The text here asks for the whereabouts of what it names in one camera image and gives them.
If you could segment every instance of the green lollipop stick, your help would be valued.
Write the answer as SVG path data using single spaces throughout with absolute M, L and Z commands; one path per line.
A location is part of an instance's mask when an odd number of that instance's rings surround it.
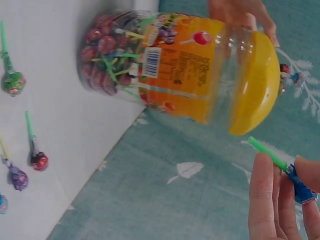
M 6 28 L 4 21 L 1 21 L 1 42 L 2 42 L 2 53 L 8 52 L 8 44 L 6 37 Z
M 29 137 L 30 137 L 30 139 L 34 139 L 36 137 L 36 135 L 35 135 L 34 129 L 31 124 L 29 111 L 25 111 L 25 119 L 26 119 L 26 124 L 28 127 Z
M 268 148 L 266 148 L 264 145 L 262 145 L 260 142 L 258 142 L 254 137 L 248 138 L 248 143 L 251 144 L 254 148 L 256 148 L 259 152 L 269 154 L 272 161 L 281 168 L 284 172 L 287 172 L 287 163 L 285 161 L 282 161 L 279 157 L 277 157 L 272 151 L 270 151 Z

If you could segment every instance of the fingernail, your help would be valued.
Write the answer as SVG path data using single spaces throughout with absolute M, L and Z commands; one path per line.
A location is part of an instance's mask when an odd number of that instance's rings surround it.
M 273 42 L 273 46 L 274 47 L 276 47 L 276 48 L 280 47 L 279 41 L 278 41 L 278 39 L 276 37 L 272 38 L 272 42 Z

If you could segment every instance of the white surface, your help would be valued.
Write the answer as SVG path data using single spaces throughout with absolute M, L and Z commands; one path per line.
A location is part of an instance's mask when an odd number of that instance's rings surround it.
M 9 209 L 0 215 L 2 240 L 44 240 L 85 182 L 142 110 L 141 106 L 87 92 L 76 71 L 76 49 L 84 29 L 101 10 L 157 10 L 158 3 L 129 0 L 0 0 L 13 66 L 27 85 L 15 98 L 0 92 L 0 133 L 13 162 L 29 176 L 15 191 L 0 165 L 0 193 Z M 29 110 L 49 168 L 36 172 L 24 117 Z

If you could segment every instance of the lollipop picture on label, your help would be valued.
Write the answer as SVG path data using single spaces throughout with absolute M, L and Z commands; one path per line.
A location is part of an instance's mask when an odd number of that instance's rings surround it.
M 198 31 L 192 35 L 192 38 L 186 41 L 181 41 L 180 44 L 197 43 L 199 45 L 211 44 L 213 38 L 206 31 Z

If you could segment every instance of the finger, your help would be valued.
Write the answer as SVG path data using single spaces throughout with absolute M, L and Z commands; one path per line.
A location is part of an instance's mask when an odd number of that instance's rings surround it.
M 320 161 L 309 161 L 297 156 L 294 166 L 300 180 L 311 190 L 320 193 Z
M 207 4 L 208 4 L 209 17 L 211 19 L 216 19 L 224 22 L 226 19 L 226 14 L 222 6 L 217 5 L 213 0 L 208 0 Z
M 246 16 L 247 16 L 247 25 L 246 25 L 247 28 L 252 32 L 258 31 L 256 17 L 250 13 L 247 13 Z
M 320 239 L 320 212 L 316 201 L 302 205 L 303 223 L 308 239 Z
M 273 45 L 279 47 L 280 44 L 276 35 L 277 26 L 269 16 L 266 6 L 261 1 L 255 1 L 255 4 L 250 5 L 249 13 L 254 15 L 256 20 L 262 25 L 265 34 L 270 38 Z
M 280 182 L 281 182 L 281 169 L 273 165 L 273 189 L 272 189 L 272 201 L 273 201 L 273 211 L 274 211 L 274 225 L 276 230 L 276 235 L 284 240 L 288 240 L 285 232 L 280 227 L 279 223 L 279 192 L 280 192 Z
M 248 227 L 251 240 L 275 239 L 272 190 L 274 165 L 269 155 L 258 153 L 254 159 L 250 181 Z
M 296 222 L 294 184 L 286 174 L 281 176 L 279 223 L 289 240 L 302 240 Z

